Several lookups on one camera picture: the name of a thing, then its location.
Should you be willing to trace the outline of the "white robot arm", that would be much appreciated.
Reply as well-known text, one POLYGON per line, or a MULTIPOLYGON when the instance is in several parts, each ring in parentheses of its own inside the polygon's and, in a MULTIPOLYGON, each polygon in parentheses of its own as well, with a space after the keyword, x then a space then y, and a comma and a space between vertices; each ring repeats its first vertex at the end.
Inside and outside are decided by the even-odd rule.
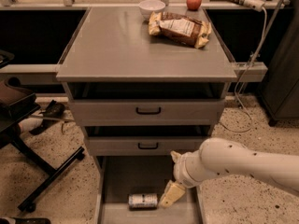
POLYGON ((298 156, 259 152, 234 141, 208 138, 198 150, 184 154, 172 151, 171 157, 175 180, 165 187, 159 201, 162 208, 179 200, 186 189, 227 175, 249 176, 293 195, 299 194, 298 156))

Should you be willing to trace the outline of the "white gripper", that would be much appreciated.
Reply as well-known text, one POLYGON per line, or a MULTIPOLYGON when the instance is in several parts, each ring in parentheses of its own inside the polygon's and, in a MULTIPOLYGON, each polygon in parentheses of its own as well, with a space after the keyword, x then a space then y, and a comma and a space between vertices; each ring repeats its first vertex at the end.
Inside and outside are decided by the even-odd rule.
POLYGON ((173 175, 177 182, 170 180, 167 183, 159 201, 162 208, 168 208, 179 200, 185 194, 185 188, 199 186, 206 179, 206 169, 200 160, 199 151, 180 154, 172 150, 170 155, 174 162, 173 175))

